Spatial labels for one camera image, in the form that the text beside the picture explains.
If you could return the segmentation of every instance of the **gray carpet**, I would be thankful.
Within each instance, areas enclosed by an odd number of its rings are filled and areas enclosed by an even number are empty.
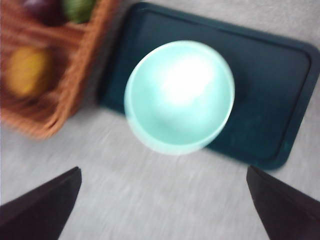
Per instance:
[[[125,10],[113,22],[102,66]],[[151,0],[320,49],[319,0]],[[267,240],[247,166],[209,150],[175,157],[143,146],[125,118],[93,103],[99,66],[81,110],[52,138],[30,140],[1,126],[1,202],[79,166],[83,183],[61,240]],[[290,157],[270,174],[320,200],[320,83]]]

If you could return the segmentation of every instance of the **tray rim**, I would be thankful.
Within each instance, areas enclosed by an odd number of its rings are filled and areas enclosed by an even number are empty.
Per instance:
[[[286,36],[272,34],[272,33],[261,31],[261,30],[255,30],[248,27],[235,25],[232,23],[228,23],[228,22],[224,22],[224,21],[220,21],[212,18],[207,18],[207,17],[163,7],[163,6],[153,4],[153,3],[148,3],[148,2],[138,2],[131,6],[122,23],[121,31],[117,36],[116,44],[121,44],[122,41],[124,41],[123,39],[125,37],[124,35],[126,31],[130,28],[127,22],[132,17],[132,15],[134,15],[136,12],[146,12],[146,11],[165,15],[170,18],[177,18],[182,21],[205,25],[211,28],[214,27],[216,29],[219,29],[219,31],[241,35],[246,38],[268,42],[273,45],[278,45],[278,46],[280,45],[285,48],[291,48],[296,51],[300,51],[307,56],[310,62],[309,70],[306,74],[304,83],[300,89],[299,96],[297,97],[296,103],[291,112],[291,116],[289,117],[289,122],[287,123],[286,129],[284,130],[279,148],[274,156],[269,158],[263,158],[263,159],[259,159],[255,156],[246,155],[246,154],[241,154],[242,156],[239,156],[237,155],[237,153],[235,154],[230,153],[230,151],[226,153],[226,150],[221,150],[221,146],[217,148],[210,146],[210,150],[217,151],[219,153],[238,159],[245,163],[248,163],[248,161],[250,161],[251,164],[255,164],[257,167],[262,168],[264,170],[272,170],[284,165],[289,158],[291,149],[294,145],[300,125],[304,118],[305,112],[307,110],[308,104],[310,102],[312,93],[314,91],[314,88],[316,86],[316,83],[319,77],[320,51],[312,44],[304,41],[292,39]],[[118,48],[117,46],[115,46],[114,51],[111,53],[109,57],[109,60],[111,61],[114,58],[116,58],[117,53],[118,53]],[[104,76],[108,75],[110,71],[112,71],[111,65],[107,64],[107,67],[105,68],[103,75]],[[108,94],[106,92],[108,90],[108,86],[110,82],[103,81],[102,78],[100,82],[101,82],[100,83],[101,87],[98,90],[99,91],[98,103],[103,107],[108,107],[113,109],[114,111],[117,111],[117,112],[120,111],[121,113],[124,113],[122,110],[123,105],[119,105],[116,102],[112,102],[109,98],[107,98]],[[266,161],[269,163],[272,162],[272,164],[260,164],[258,163],[259,160],[263,160],[260,162],[266,162]]]

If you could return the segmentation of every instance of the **lemon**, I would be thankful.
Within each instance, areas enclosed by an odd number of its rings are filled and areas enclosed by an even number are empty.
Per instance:
[[[7,64],[6,87],[17,97],[38,97],[51,86],[53,58],[44,48],[17,48]]]

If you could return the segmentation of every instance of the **plastic bowl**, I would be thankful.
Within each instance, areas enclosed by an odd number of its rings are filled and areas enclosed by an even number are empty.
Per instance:
[[[164,44],[134,68],[124,94],[132,131],[151,149],[170,155],[194,152],[224,128],[235,98],[229,65],[196,41]]]

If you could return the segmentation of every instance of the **wicker basket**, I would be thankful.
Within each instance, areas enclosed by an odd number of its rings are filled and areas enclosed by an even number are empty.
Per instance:
[[[17,46],[53,48],[58,81],[39,99],[18,99],[1,84],[1,120],[33,138],[55,134],[78,109],[86,76],[119,0],[98,0],[91,20],[46,27],[22,8],[20,0],[1,0],[1,82],[6,59]]]

